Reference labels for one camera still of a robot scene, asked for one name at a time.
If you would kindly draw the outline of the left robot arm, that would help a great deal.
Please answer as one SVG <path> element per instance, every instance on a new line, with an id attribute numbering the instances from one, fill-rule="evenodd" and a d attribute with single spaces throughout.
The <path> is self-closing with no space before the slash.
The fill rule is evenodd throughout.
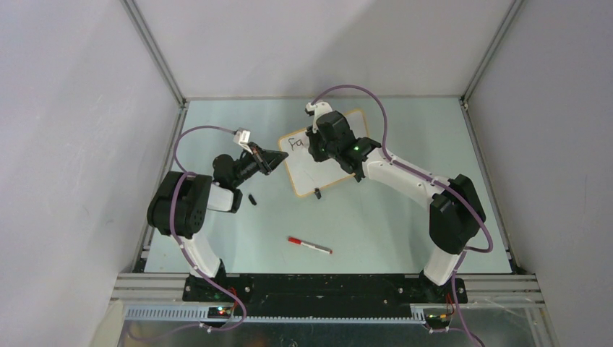
<path id="1" fill-rule="evenodd" d="M 204 235 L 199 235 L 208 211 L 236 213 L 243 194 L 239 189 L 253 175 L 271 174 L 287 152 L 265 150 L 250 142 L 238 158 L 217 156 L 213 174 L 169 171 L 163 178 L 147 209 L 147 224 L 178 245 L 190 266 L 190 274 L 204 278 L 201 292 L 211 301 L 220 301 L 228 292 L 228 281 L 218 275 L 222 259 Z"/>

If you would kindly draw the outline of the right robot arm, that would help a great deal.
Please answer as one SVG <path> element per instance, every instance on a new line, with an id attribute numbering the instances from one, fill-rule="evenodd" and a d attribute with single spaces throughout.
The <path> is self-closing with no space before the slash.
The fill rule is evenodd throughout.
<path id="1" fill-rule="evenodd" d="M 435 176 L 388 153 L 381 143 L 357 137 L 348 119 L 329 107 L 309 105 L 308 151 L 315 162 L 335 161 L 355 180 L 378 181 L 406 195 L 429 214 L 429 237 L 434 244 L 423 269 L 421 295 L 441 301 L 450 291 L 448 281 L 456 271 L 467 244 L 484 229 L 486 216 L 473 182 L 462 174 L 454 179 Z"/>

